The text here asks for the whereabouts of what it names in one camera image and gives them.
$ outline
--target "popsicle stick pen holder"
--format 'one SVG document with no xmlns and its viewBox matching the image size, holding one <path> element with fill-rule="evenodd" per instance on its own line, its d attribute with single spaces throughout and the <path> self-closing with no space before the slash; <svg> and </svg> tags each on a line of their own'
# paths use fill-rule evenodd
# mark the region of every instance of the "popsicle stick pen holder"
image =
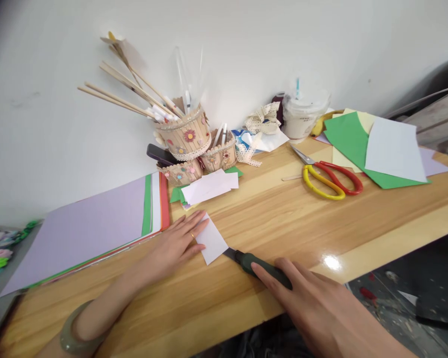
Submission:
<svg viewBox="0 0 448 358">
<path fill-rule="evenodd" d="M 211 132 L 212 141 L 217 134 L 217 129 Z M 201 155 L 204 166 L 209 173 L 215 172 L 219 169 L 229 169 L 237 163 L 237 156 L 235 154 L 235 137 L 231 131 L 226 133 L 224 145 L 217 145 L 214 148 L 208 149 Z"/>
<path fill-rule="evenodd" d="M 203 169 L 198 159 L 191 159 L 187 162 L 164 168 L 158 165 L 157 168 L 175 187 L 191 184 L 203 176 Z"/>
<path fill-rule="evenodd" d="M 188 115 L 168 123 L 154 123 L 171 154 L 180 161 L 189 161 L 204 153 L 211 145 L 211 134 L 204 113 L 199 107 Z"/>
</svg>

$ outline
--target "finger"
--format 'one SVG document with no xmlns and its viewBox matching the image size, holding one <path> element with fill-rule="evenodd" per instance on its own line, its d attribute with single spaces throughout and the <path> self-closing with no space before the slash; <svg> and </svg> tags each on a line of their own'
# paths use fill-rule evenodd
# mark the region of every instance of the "finger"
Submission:
<svg viewBox="0 0 448 358">
<path fill-rule="evenodd" d="M 184 234 L 184 237 L 187 241 L 187 245 L 190 244 L 191 241 L 193 241 L 202 231 L 204 228 L 209 224 L 209 219 L 206 219 L 199 224 L 197 224 L 193 229 L 189 230 L 188 233 Z"/>
<path fill-rule="evenodd" d="M 191 257 L 200 253 L 205 248 L 206 248 L 206 245 L 203 245 L 203 244 L 197 244 L 197 245 L 192 245 L 192 246 L 188 247 L 187 250 L 179 258 L 179 264 L 183 264 L 183 263 L 189 261 L 189 259 Z"/>
<path fill-rule="evenodd" d="M 312 272 L 305 267 L 303 267 L 299 262 L 293 262 L 294 266 L 299 270 L 303 277 L 305 277 L 309 282 L 320 283 L 321 281 L 331 283 L 331 284 L 339 284 L 338 282 L 328 278 L 320 273 Z"/>
<path fill-rule="evenodd" d="M 187 222 L 189 222 L 189 221 L 191 221 L 192 219 L 194 219 L 194 218 L 196 217 L 196 215 L 198 215 L 198 214 L 200 214 L 200 213 L 201 213 L 201 210 L 198 210 L 198 211 L 193 212 L 191 215 L 189 215 L 189 216 L 186 218 L 186 220 L 184 220 L 184 221 L 182 221 L 182 222 L 180 223 L 180 225 L 178 226 L 177 230 L 180 230 L 180 229 L 184 226 L 184 224 L 186 224 Z"/>
<path fill-rule="evenodd" d="M 284 306 L 291 291 L 272 277 L 261 265 L 253 262 L 250 266 L 257 277 L 269 289 L 270 293 Z"/>
<path fill-rule="evenodd" d="M 277 268 L 280 268 L 285 273 L 292 285 L 302 281 L 302 274 L 288 258 L 278 258 L 274 263 Z"/>
<path fill-rule="evenodd" d="M 174 229 L 176 226 L 181 224 L 184 221 L 184 219 L 186 219 L 186 215 L 181 216 L 179 219 L 173 222 L 172 225 L 168 227 L 168 230 Z"/>
<path fill-rule="evenodd" d="M 317 277 L 312 271 L 307 270 L 299 262 L 293 261 L 295 268 L 302 274 L 302 276 L 311 283 L 318 284 L 321 282 L 320 278 Z"/>
<path fill-rule="evenodd" d="M 192 228 L 194 228 L 202 220 L 205 214 L 206 212 L 203 210 L 199 214 L 194 216 L 191 220 L 185 222 L 179 229 L 180 232 L 182 232 L 182 235 L 187 234 Z"/>
</svg>

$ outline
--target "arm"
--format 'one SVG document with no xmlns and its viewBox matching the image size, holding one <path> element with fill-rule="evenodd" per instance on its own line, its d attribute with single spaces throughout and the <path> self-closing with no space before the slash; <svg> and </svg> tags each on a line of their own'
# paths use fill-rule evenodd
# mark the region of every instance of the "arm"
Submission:
<svg viewBox="0 0 448 358">
<path fill-rule="evenodd" d="M 204 215 L 204 211 L 198 210 L 188 218 L 183 216 L 156 237 L 156 245 L 146 257 L 128 269 L 75 319 L 72 329 L 73 337 L 86 342 L 105 333 L 143 288 L 169 276 L 203 250 L 204 245 L 190 246 L 193 240 L 190 232 L 198 236 L 204 230 L 209 221 L 199 223 Z M 76 356 L 62 350 L 58 334 L 38 353 L 37 357 Z"/>
<path fill-rule="evenodd" d="M 252 263 L 252 269 L 287 311 L 315 356 L 415 358 L 344 286 L 288 259 L 277 259 L 275 265 L 290 279 L 292 290 L 258 264 Z"/>
</svg>

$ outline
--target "bracelet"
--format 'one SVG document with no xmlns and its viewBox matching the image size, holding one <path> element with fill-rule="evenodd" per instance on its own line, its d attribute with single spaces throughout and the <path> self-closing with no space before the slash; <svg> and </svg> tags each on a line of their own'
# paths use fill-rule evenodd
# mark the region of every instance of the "bracelet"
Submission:
<svg viewBox="0 0 448 358">
<path fill-rule="evenodd" d="M 96 337 L 91 341 L 83 342 L 73 337 L 72 334 L 73 322 L 75 321 L 76 317 L 78 317 L 78 315 L 81 312 L 83 312 L 91 302 L 93 302 L 93 300 L 83 303 L 80 307 L 74 310 L 73 313 L 70 315 L 70 317 L 68 317 L 68 319 L 66 320 L 61 330 L 60 333 L 61 349 L 71 355 L 78 356 L 93 353 L 98 348 L 98 346 L 105 340 L 106 336 L 111 330 L 111 328 L 108 329 L 102 335 Z"/>
</svg>

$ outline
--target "black phone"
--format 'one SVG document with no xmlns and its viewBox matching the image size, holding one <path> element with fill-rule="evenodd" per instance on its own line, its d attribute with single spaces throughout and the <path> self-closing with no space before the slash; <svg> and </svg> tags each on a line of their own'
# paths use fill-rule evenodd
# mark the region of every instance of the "black phone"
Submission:
<svg viewBox="0 0 448 358">
<path fill-rule="evenodd" d="M 171 153 L 165 151 L 162 148 L 159 148 L 158 146 L 155 146 L 154 144 L 148 144 L 146 154 L 148 155 L 148 157 L 160 162 L 164 167 L 182 163 L 182 161 L 178 161 L 176 158 L 174 158 Z"/>
</svg>

